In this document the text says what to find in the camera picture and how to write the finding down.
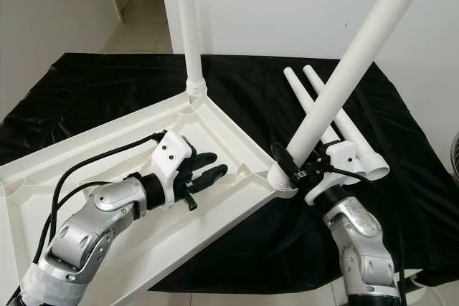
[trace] white pipe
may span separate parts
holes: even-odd
[[[186,62],[186,92],[192,97],[199,97],[206,93],[207,88],[202,77],[194,0],[179,0],[179,14]]]
[[[311,154],[322,133],[357,86],[411,1],[377,0],[323,92],[287,146],[287,152],[292,155],[297,166],[303,165]],[[279,165],[274,164],[273,169],[277,171],[268,174],[271,186],[288,188],[288,178]]]
[[[313,85],[314,90],[320,95],[325,87],[322,79],[309,65],[303,68],[303,72]],[[360,130],[342,108],[338,111],[333,121],[338,126],[344,138],[356,144],[357,158],[360,160],[365,170],[366,177],[370,181],[383,178],[389,173],[390,168],[384,158],[373,150],[365,137],[360,133]]]
[[[298,98],[301,107],[304,109],[306,114],[309,113],[309,111],[311,111],[311,108],[314,106],[313,98],[308,94],[308,91],[306,91],[303,84],[301,84],[297,75],[290,67],[284,69],[284,75],[285,78],[287,78],[288,84],[290,84],[290,86],[292,87],[295,96]],[[333,141],[341,141],[341,139],[338,137],[333,128],[331,126],[328,126],[321,136],[321,141],[325,144],[331,143]]]

